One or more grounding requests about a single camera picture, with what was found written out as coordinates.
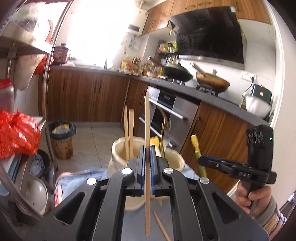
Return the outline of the right forearm striped sleeve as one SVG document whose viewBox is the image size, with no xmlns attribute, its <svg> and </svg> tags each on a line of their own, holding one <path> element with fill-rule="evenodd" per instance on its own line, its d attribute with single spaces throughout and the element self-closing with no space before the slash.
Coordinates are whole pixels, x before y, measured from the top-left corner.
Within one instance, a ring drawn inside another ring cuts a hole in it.
<svg viewBox="0 0 296 241">
<path fill-rule="evenodd" d="M 260 216 L 252 216 L 252 218 L 265 229 L 269 235 L 269 240 L 272 240 L 287 222 L 287 218 L 279 211 L 278 204 L 273 196 L 265 211 Z"/>
</svg>

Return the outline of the person's right hand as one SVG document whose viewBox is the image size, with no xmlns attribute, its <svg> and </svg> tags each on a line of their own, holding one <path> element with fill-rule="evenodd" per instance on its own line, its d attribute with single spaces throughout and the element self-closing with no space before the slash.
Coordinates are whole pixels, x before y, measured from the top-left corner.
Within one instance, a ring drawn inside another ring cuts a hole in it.
<svg viewBox="0 0 296 241">
<path fill-rule="evenodd" d="M 248 193 L 243 186 L 243 182 L 239 181 L 235 192 L 235 203 L 242 208 L 247 214 L 250 214 L 249 206 L 252 202 L 257 201 L 253 215 L 259 217 L 268 207 L 271 200 L 271 188 L 263 186 L 253 192 Z"/>
</svg>

